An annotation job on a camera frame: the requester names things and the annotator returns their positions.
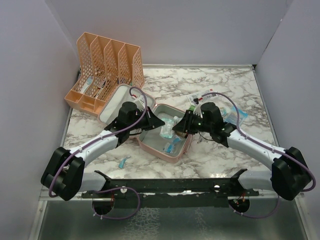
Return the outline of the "pink medicine kit case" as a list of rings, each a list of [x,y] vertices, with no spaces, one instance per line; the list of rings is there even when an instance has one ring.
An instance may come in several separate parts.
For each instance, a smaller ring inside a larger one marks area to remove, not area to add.
[[[110,99],[107,101],[106,105],[102,108],[101,113],[98,115],[98,120],[105,124],[110,124],[112,120],[116,118],[116,113],[119,112],[121,104],[124,102],[133,102],[132,97],[129,94],[130,86],[127,84],[119,85]],[[177,116],[182,118],[185,114],[182,110],[177,109],[173,106],[167,104],[157,104],[156,100],[151,95],[146,95],[147,105],[150,107],[153,113],[160,119],[162,118],[174,118]],[[163,152],[163,147],[171,139],[163,138],[160,136],[161,128],[157,128],[149,131],[134,131],[133,133],[138,139],[139,146],[142,150],[147,153],[156,156],[169,163],[177,163],[184,153],[186,153],[190,147],[192,138],[181,138],[181,142],[178,143],[175,153],[168,154]]]

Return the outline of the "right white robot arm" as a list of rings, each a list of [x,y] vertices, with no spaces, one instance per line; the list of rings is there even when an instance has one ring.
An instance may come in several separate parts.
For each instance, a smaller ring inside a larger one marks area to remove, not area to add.
[[[196,114],[187,110],[173,131],[189,135],[208,133],[214,142],[238,150],[267,167],[261,171],[245,170],[231,181],[229,189],[234,195],[240,196],[249,189],[269,190],[291,201],[312,181],[304,157],[297,148],[284,149],[251,137],[236,125],[224,121],[213,102],[202,104],[200,111]]]

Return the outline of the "alcohol wipes plastic bag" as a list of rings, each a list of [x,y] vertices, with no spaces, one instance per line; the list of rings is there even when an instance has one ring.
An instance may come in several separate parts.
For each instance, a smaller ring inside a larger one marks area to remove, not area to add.
[[[176,147],[178,145],[178,143],[180,143],[182,141],[182,139],[177,136],[175,138],[172,138],[169,142],[167,142],[162,151],[166,154],[174,154],[176,152]]]

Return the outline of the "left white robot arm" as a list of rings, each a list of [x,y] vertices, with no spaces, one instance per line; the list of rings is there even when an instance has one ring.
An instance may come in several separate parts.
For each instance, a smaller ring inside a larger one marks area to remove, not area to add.
[[[57,148],[41,177],[51,198],[69,201],[79,192],[94,191],[106,197],[111,190],[108,177],[102,173],[85,173],[85,168],[102,154],[122,145],[134,130],[149,131],[165,125],[146,106],[139,110],[134,102],[126,101],[117,117],[104,130],[86,143],[72,149]]]

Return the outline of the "white medicine bottle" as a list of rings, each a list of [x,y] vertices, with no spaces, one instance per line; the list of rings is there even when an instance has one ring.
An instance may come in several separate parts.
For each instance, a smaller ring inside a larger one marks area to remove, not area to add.
[[[181,117],[178,117],[178,116],[174,116],[174,117],[173,117],[173,121],[174,121],[175,123],[178,123],[178,122],[180,122],[181,120],[182,120]]]

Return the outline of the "blue item plastic bag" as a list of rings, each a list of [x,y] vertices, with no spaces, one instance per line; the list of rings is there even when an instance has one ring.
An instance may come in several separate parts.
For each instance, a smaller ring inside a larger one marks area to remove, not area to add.
[[[177,123],[174,122],[173,118],[163,117],[161,120],[165,122],[165,125],[161,127],[159,135],[165,139],[175,138],[176,132],[173,131],[173,127]]]

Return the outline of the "brown bottle orange cap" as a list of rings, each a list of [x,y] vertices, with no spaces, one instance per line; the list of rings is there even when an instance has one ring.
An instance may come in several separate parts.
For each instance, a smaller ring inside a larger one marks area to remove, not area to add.
[[[187,132],[179,132],[179,131],[176,131],[175,132],[177,136],[179,136],[181,139],[184,138],[184,139],[187,139],[189,134]]]

